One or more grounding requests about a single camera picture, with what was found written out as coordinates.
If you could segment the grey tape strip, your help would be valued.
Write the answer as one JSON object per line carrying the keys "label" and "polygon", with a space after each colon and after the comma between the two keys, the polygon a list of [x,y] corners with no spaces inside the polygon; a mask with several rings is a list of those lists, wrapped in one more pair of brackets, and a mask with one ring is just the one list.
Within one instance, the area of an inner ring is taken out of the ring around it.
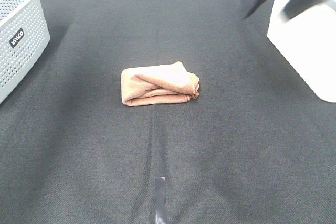
{"label": "grey tape strip", "polygon": [[155,223],[167,224],[165,177],[155,177]]}

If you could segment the brown terry towel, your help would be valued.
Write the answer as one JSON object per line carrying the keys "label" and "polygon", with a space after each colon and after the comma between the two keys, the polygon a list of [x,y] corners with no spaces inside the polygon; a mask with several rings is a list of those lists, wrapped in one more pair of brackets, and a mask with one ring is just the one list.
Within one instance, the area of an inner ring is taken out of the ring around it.
{"label": "brown terry towel", "polygon": [[121,97],[126,106],[185,103],[199,96],[199,77],[178,61],[124,69]]}

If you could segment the white plastic storage bin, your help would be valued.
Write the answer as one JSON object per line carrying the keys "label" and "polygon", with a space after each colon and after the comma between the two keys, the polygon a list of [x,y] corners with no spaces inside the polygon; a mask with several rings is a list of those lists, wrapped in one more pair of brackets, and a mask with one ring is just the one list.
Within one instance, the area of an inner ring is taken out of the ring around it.
{"label": "white plastic storage bin", "polygon": [[335,102],[335,0],[325,0],[288,20],[289,0],[274,0],[268,39],[321,99]]}

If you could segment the grey perforated laundry basket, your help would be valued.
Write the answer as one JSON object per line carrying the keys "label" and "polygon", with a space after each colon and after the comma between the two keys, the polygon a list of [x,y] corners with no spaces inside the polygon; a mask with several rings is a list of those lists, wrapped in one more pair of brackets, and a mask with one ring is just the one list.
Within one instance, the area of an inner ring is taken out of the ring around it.
{"label": "grey perforated laundry basket", "polygon": [[28,74],[50,41],[40,0],[1,0],[1,100]]}

